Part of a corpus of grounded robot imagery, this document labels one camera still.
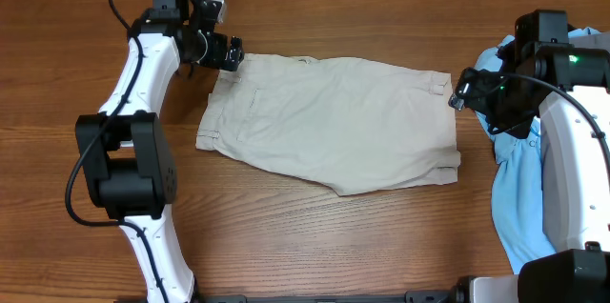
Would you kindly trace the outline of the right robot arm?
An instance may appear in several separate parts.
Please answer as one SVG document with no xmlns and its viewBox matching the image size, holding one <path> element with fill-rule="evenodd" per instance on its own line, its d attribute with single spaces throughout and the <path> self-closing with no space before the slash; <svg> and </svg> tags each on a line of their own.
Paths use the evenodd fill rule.
<svg viewBox="0 0 610 303">
<path fill-rule="evenodd" d="M 609 52 L 560 10 L 522 15 L 457 81 L 499 169 L 492 215 L 512 273 L 461 278 L 449 302 L 609 303 Z"/>
</svg>

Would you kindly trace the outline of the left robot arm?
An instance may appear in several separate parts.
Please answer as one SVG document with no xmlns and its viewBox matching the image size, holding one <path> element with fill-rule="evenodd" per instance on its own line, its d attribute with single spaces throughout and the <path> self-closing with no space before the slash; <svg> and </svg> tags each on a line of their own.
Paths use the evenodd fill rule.
<svg viewBox="0 0 610 303">
<path fill-rule="evenodd" d="M 129 53 L 113 93 L 75 124 L 79 158 L 65 190 L 67 213 L 80 225 L 126 235 L 147 302 L 201 299 L 173 223 L 177 169 L 159 114 L 182 65 L 238 69 L 241 39 L 214 30 L 225 10 L 224 0 L 152 0 L 123 25 Z"/>
</svg>

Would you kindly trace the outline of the beige shorts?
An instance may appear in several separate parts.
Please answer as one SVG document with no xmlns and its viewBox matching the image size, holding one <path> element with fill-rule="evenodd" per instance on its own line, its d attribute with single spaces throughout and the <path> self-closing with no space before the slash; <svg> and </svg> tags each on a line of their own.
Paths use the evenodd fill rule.
<svg viewBox="0 0 610 303">
<path fill-rule="evenodd" d="M 250 53 L 218 75 L 195 145 L 341 196 L 452 184 L 451 92 L 445 72 Z"/>
</svg>

